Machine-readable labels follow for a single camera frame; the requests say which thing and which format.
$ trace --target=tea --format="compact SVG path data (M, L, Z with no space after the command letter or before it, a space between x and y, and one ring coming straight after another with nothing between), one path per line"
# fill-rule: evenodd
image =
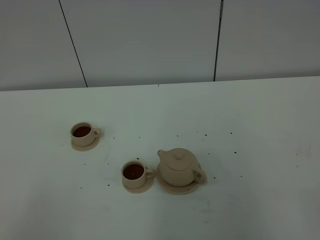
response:
M76 138L81 138L88 135L90 131L91 131L91 127L81 126L81 127L78 127L76 130L74 130L72 135L75 136Z
M123 170L123 176L129 180L138 179L144 174L144 167L139 164L131 164Z

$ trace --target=table surface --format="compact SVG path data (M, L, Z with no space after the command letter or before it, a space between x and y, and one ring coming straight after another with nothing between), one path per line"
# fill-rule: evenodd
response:
M0 93L0 239L315 240L320 77ZM70 145L77 122L98 146ZM121 167L186 148L208 183L131 194Z

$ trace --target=teacup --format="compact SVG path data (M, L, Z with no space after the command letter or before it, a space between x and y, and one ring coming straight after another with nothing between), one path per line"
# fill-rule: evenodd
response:
M147 179L155 177L155 171L139 161L128 161L121 169L122 183L129 189L138 189Z
M102 134L100 128L93 128L88 122L79 122L70 130L72 142L79 147L86 147Z

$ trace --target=teapot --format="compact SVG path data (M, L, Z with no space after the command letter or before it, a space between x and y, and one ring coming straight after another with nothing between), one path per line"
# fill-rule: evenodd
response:
M199 184L207 182L207 175L200 168L196 156L191 151L174 148L169 151L159 150L157 154L160 157L159 170L168 184L182 187L193 181Z

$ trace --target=teapot handle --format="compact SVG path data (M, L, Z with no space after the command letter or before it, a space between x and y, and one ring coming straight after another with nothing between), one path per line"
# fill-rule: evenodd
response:
M193 171L196 173L194 181L196 181L198 184L205 184L207 182L207 175L202 169L197 168L197 169L194 169Z

